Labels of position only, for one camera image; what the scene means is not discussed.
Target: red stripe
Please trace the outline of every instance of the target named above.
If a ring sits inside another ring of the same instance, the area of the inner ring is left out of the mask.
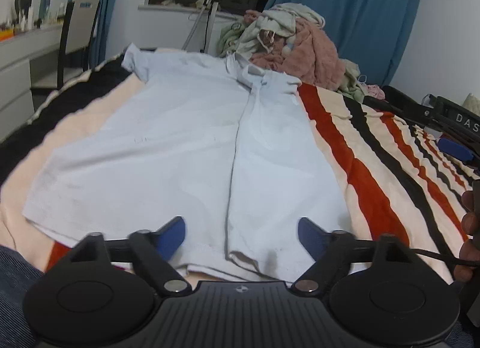
[[[427,147],[430,149],[430,151],[442,162],[443,166],[445,168],[447,168],[450,173],[453,175],[453,177],[455,178],[455,181],[458,183],[459,186],[463,187],[465,189],[465,191],[467,190],[466,187],[465,187],[465,184],[463,183],[463,181],[460,179],[460,176],[458,175],[458,173],[456,171],[453,171],[452,168],[450,168],[446,163],[445,161],[442,160],[442,158],[440,157],[440,155],[438,154],[438,152],[436,151],[436,149],[431,145],[431,142],[430,140],[427,138],[428,134],[424,131],[423,132],[423,138],[425,139],[425,145],[427,145]]]
[[[52,252],[50,253],[49,263],[46,266],[45,272],[48,271],[51,267],[53,267],[58,262],[58,260],[65,256],[69,251],[69,247],[55,241],[55,243],[53,244]]]
[[[367,220],[373,240],[383,233],[395,234],[404,244],[410,245],[409,236],[397,214],[390,206],[390,200],[383,193],[365,164],[355,158],[332,121],[332,116],[323,107],[317,88],[303,84],[298,93],[311,120],[316,121],[317,131],[330,145],[332,153],[346,173],[348,183],[358,195],[358,205]]]
[[[450,221],[452,221],[452,223],[457,228],[463,240],[466,241],[468,237],[465,234],[465,232],[462,230],[460,221],[458,220],[457,215],[455,214],[455,211],[453,210],[450,202],[448,201],[448,198],[440,190],[438,185],[436,185],[433,181],[431,181],[431,179],[427,176],[425,167],[420,164],[420,160],[413,153],[412,147],[405,143],[402,136],[402,131],[393,120],[393,114],[384,113],[381,119],[382,119],[382,122],[387,126],[390,134],[393,136],[395,143],[397,144],[400,151],[403,153],[405,157],[407,157],[410,160],[413,166],[418,169],[418,175],[420,176],[420,178],[427,182],[427,190],[430,193],[433,200],[435,200],[439,204],[439,206],[442,208],[445,215],[448,216],[448,218],[450,218]]]

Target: bed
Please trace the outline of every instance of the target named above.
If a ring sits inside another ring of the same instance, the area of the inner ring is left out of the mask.
[[[144,84],[115,57],[52,93],[32,119],[0,144],[0,244],[48,270],[69,248],[22,216],[30,186],[52,151],[96,133]],[[393,233],[413,248],[457,255],[467,236],[460,197],[473,171],[442,154],[433,136],[390,113],[338,93],[303,84],[298,102],[318,149],[345,197],[354,234]],[[447,282],[453,266],[425,261]],[[209,278],[194,272],[195,284]]]

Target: desk drawer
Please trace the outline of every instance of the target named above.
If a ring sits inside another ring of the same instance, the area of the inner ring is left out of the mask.
[[[0,70],[0,111],[30,90],[30,62],[24,60]]]
[[[0,110],[0,142],[34,114],[32,94],[25,92]]]
[[[59,48],[62,26],[32,30],[0,42],[0,69],[23,59],[34,59]]]

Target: black stripe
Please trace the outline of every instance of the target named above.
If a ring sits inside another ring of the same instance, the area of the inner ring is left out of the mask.
[[[418,134],[417,134],[417,131],[415,130],[414,126],[409,126],[409,129],[410,129],[410,134],[412,135],[412,137],[414,138],[415,140],[415,145],[417,145],[418,147],[418,150],[420,150],[420,152],[422,153],[423,157],[425,157],[431,164],[432,167],[435,168],[435,171],[437,172],[437,177],[443,181],[443,183],[445,183],[445,185],[447,186],[448,190],[450,192],[453,193],[453,195],[455,195],[455,197],[457,198],[458,202],[460,203],[461,206],[463,206],[462,204],[462,197],[460,196],[460,194],[455,191],[453,188],[452,188],[452,185],[450,183],[450,180],[448,180],[448,177],[445,173],[443,173],[441,170],[440,170],[440,167],[438,166],[438,162],[435,161],[434,159],[434,156],[432,154],[430,154],[428,152],[428,150],[426,150],[421,142],[420,142],[420,139],[418,137]]]
[[[450,164],[452,164],[452,166],[455,168],[455,170],[457,171],[457,173],[460,175],[460,176],[463,176],[463,178],[467,181],[467,183],[469,184],[470,187],[472,187],[473,185],[473,181],[475,180],[472,176],[469,176],[463,169],[460,165],[458,165],[455,160],[452,160],[451,157],[445,153],[443,153],[443,157],[445,157],[448,162]]]
[[[42,144],[45,135],[64,117],[87,107],[92,100],[105,96],[130,73],[122,68],[123,56],[92,71],[86,82],[79,82],[61,93],[40,113],[31,125],[25,124],[0,144],[0,186],[30,152]]]
[[[382,161],[383,165],[385,165],[388,170],[395,175],[398,182],[409,195],[414,206],[422,213],[423,219],[427,225],[428,233],[431,239],[434,241],[438,251],[441,254],[453,256],[452,251],[448,247],[442,233],[438,229],[437,223],[435,222],[434,213],[428,204],[422,186],[420,186],[407,172],[403,170],[402,165],[399,161],[397,161],[397,159],[395,159],[395,157],[383,149],[380,142],[375,138],[375,135],[373,135],[368,127],[367,119],[365,117],[365,113],[363,112],[362,106],[345,96],[343,99],[346,107],[352,115],[350,121],[354,128],[360,133],[360,136],[369,145],[380,161]],[[453,274],[454,265],[452,263],[446,263],[446,265],[450,273]]]

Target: finger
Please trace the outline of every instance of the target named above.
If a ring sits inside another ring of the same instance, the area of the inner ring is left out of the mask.
[[[475,213],[466,213],[462,219],[462,229],[465,233],[474,235],[480,228],[480,222]]]
[[[463,193],[462,204],[469,211],[473,211],[473,191],[465,191]]]
[[[464,265],[457,265],[453,271],[455,280],[462,283],[467,283],[473,276],[473,271]]]
[[[480,260],[480,250],[478,250],[471,239],[466,241],[459,252],[460,259],[470,260],[470,261],[479,261]]]

